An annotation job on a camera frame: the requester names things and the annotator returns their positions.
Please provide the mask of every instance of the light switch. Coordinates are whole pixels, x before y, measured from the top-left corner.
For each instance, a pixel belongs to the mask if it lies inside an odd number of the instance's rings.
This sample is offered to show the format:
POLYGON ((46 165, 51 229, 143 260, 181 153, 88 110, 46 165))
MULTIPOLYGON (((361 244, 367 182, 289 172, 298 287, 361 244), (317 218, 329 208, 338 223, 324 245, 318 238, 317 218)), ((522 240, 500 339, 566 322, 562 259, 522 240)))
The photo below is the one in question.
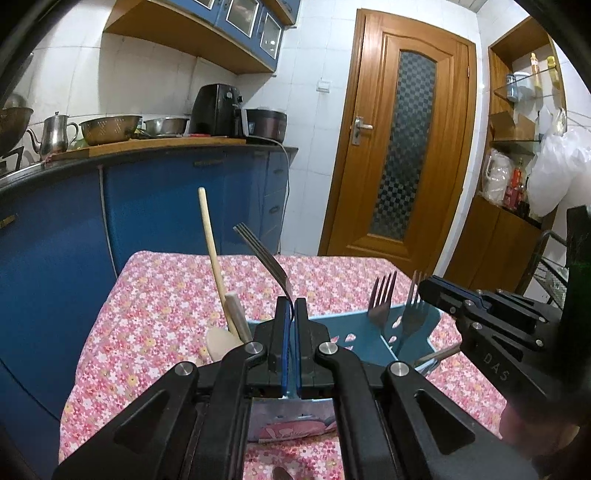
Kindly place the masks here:
POLYGON ((316 91, 320 93, 330 93, 330 80, 318 80, 318 84, 316 84, 316 91))

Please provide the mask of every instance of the checkered glass panel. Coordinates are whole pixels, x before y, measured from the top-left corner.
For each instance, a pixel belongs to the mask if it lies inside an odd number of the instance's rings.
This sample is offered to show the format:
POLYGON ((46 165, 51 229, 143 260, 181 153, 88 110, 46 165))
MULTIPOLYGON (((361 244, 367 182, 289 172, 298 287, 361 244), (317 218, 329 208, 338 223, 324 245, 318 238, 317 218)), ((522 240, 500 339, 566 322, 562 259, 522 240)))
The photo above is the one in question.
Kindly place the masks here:
POLYGON ((435 78, 434 61, 412 51, 400 54, 390 143, 369 233, 404 239, 427 151, 435 78))

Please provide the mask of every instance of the silver bolt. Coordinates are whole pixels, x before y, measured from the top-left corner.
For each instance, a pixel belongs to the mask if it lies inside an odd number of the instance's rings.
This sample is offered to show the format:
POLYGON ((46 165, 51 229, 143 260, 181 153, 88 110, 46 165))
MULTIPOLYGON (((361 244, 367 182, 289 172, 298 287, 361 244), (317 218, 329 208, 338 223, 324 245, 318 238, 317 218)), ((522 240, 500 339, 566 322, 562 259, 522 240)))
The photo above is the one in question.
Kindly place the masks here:
POLYGON ((324 342, 321 343, 318 349, 325 355, 333 355, 339 349, 336 343, 324 342))
POLYGON ((408 375, 410 369, 408 365, 403 362, 394 362, 392 365, 390 365, 390 371, 392 372, 392 375, 396 375, 397 377, 404 377, 408 375))
POLYGON ((257 353, 262 352, 262 344, 259 342, 247 343, 244 350, 251 355, 256 355, 257 353))
POLYGON ((193 364, 190 362, 180 362, 174 367, 174 373, 180 377, 186 377, 193 373, 193 364))

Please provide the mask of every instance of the black countertop edge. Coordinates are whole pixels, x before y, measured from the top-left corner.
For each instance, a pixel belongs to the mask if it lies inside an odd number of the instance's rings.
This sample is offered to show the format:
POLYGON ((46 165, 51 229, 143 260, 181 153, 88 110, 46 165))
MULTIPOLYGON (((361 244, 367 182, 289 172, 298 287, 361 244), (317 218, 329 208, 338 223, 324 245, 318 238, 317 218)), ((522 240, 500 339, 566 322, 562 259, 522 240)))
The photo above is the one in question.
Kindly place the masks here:
MULTIPOLYGON (((290 156, 290 165, 298 149, 285 147, 290 156)), ((152 160, 155 157, 169 157, 199 151, 236 153, 241 151, 282 151, 277 145, 189 145, 183 147, 162 147, 146 150, 133 150, 100 157, 83 158, 80 160, 61 160, 45 164, 37 163, 19 171, 9 173, 0 179, 0 200, 14 194, 30 192, 39 186, 46 186, 56 181, 64 180, 74 175, 97 169, 99 166, 111 167, 122 163, 133 163, 142 160, 152 160)))

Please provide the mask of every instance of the floral tablecloth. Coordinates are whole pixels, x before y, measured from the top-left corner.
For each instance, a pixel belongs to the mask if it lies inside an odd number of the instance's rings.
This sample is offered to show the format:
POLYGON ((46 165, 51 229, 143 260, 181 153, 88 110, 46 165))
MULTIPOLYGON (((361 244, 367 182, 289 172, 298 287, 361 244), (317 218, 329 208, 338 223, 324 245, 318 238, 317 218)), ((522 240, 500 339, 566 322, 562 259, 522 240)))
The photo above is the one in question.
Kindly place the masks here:
MULTIPOLYGON (((278 257, 311 316, 367 308, 375 278, 395 270, 386 260, 350 257, 278 257)), ((280 288, 255 257, 220 257, 226 288, 236 291, 247 318, 270 319, 280 288)), ((393 303, 403 303, 410 279, 402 272, 393 303)), ((138 252, 131 257, 86 341, 60 427, 62 461, 174 364, 211 360, 205 334, 224 327, 209 257, 138 252)), ((446 314, 433 332, 436 349, 461 340, 446 314)), ((453 401, 498 434, 505 400, 458 354, 429 376, 453 401)), ((344 478, 336 433, 265 445, 249 444, 244 479, 271 479, 275 465, 294 479, 344 478)))

